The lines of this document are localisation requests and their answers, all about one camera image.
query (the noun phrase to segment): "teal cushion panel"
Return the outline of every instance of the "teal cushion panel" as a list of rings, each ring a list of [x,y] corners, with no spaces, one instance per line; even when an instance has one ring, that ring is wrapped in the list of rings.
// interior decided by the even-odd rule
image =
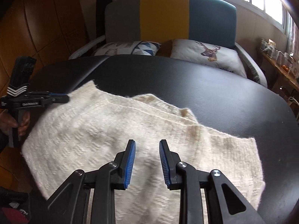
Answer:
[[[189,39],[234,48],[237,9],[223,0],[189,0]]]

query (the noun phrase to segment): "white towel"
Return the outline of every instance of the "white towel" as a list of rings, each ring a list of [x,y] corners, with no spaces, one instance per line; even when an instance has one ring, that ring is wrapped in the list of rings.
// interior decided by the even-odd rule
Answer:
[[[72,92],[69,103],[41,116],[22,153],[48,198],[74,170],[88,172],[112,161],[129,139],[136,141],[136,157],[131,184],[115,192],[117,223],[178,223],[180,193],[164,184],[161,139],[196,169],[221,170],[257,209],[265,184],[255,140],[205,127],[189,109],[151,94],[124,98],[91,81]]]

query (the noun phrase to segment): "black table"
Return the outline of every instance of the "black table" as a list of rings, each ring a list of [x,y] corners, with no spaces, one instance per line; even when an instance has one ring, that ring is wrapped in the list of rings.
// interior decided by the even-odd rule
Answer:
[[[266,182],[258,213],[266,223],[286,223],[299,209],[299,128],[286,102],[272,91],[223,70],[142,55],[84,57],[49,65],[33,78],[31,89],[69,93],[89,80],[116,95],[155,94],[190,108],[206,126],[254,137]]]

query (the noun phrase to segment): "pillow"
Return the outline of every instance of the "pillow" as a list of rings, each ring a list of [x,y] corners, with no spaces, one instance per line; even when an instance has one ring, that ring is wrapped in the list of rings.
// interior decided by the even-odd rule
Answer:
[[[194,40],[175,39],[172,41],[170,57],[219,68],[247,78],[238,53],[225,47]]]
[[[151,41],[111,42],[97,49],[94,55],[155,55],[160,46]]]

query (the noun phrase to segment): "deer print pillow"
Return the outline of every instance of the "deer print pillow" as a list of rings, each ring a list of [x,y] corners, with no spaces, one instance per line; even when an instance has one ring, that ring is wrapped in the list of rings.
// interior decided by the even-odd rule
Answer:
[[[233,49],[194,40],[172,40],[171,58],[191,61],[229,71],[247,78],[245,68]]]

